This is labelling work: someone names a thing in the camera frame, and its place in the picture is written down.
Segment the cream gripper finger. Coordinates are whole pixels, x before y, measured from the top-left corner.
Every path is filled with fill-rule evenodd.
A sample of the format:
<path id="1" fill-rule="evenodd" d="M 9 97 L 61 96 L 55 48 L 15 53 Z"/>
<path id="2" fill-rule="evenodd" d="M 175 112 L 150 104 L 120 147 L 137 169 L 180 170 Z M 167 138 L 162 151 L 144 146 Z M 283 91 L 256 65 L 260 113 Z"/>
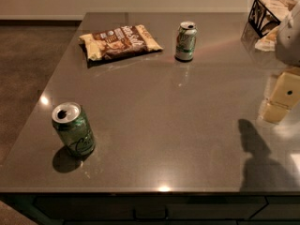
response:
<path id="1" fill-rule="evenodd" d="M 300 75 L 284 71 L 276 79 L 271 95 L 261 109 L 261 118 L 278 124 L 300 102 Z"/>

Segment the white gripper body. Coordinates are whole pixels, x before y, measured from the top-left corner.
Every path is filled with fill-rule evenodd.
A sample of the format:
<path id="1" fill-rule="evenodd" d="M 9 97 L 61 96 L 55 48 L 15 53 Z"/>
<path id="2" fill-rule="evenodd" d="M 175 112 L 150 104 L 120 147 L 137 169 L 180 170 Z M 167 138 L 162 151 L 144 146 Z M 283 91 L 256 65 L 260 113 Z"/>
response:
<path id="1" fill-rule="evenodd" d="M 300 66 L 300 2 L 278 27 L 276 57 L 287 65 Z"/>

